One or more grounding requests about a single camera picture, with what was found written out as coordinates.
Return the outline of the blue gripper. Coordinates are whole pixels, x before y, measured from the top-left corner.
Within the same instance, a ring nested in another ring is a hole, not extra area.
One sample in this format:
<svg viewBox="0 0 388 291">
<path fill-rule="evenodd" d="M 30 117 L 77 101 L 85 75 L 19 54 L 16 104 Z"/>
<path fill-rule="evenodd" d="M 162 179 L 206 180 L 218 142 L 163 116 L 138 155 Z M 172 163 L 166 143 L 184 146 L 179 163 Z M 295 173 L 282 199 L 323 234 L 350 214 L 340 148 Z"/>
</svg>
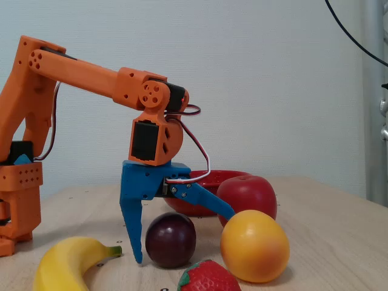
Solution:
<svg viewBox="0 0 388 291">
<path fill-rule="evenodd" d="M 170 198 L 170 206 L 187 216 L 222 216 L 229 220 L 235 211 L 232 207 L 198 183 L 172 184 L 165 179 L 189 179 L 191 169 L 183 163 L 168 162 L 149 166 L 133 161 L 122 163 L 120 206 L 135 261 L 142 263 L 142 202 Z"/>
</svg>

